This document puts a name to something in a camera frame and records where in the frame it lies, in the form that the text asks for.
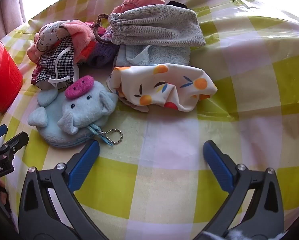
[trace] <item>red plastic container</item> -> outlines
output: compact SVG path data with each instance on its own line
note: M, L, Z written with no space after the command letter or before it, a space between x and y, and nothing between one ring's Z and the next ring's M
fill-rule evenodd
M21 90L23 76L0 41L0 113L5 112Z

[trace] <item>black and white checkered cloth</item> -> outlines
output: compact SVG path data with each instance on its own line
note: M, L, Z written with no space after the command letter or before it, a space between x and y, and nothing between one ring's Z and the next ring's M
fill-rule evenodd
M57 63L58 78L63 78L66 76L71 76L69 80L66 81L69 85L73 83L73 59L74 59L74 46L71 36L63 38L60 44L44 53L40 56L38 64L45 67L39 75L37 76L36 83L40 81L48 80L49 78L56 79L55 75L55 61L57 56L66 48L70 47L71 50L66 52Z

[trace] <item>blue cord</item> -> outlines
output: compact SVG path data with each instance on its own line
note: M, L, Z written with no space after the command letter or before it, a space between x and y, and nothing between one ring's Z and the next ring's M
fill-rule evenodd
M111 143L111 141L109 141L108 139L106 139L106 136L104 136L102 134L102 130L100 127L98 127L97 125L91 123L88 126L86 126L87 129L89 129L93 134L98 135L99 137L101 137L101 139L103 141L105 141L108 145L113 146L113 144Z

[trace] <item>metal screw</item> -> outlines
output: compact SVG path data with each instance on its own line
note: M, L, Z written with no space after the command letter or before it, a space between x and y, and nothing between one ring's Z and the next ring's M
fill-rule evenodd
M244 164L239 164L237 165L237 168L240 170L240 171L245 171L246 170L246 166Z
M56 168L57 168L58 170L62 170L62 169L65 168L65 164L64 164L64 163L59 163L58 165L56 165Z
M275 173L275 170L274 170L273 168L268 168L268 169L267 169L267 172L268 172L269 174L274 174L274 173Z
M29 169L28 169L28 172L29 173L32 173L32 172L34 172L35 171L35 167L29 167Z

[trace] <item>white cloth with orange print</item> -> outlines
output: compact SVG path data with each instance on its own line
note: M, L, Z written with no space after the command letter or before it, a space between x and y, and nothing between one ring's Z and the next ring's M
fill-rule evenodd
M217 91L202 69L178 64L116 67L108 87L128 101L128 105L156 104L183 112L193 110L198 100L209 98Z

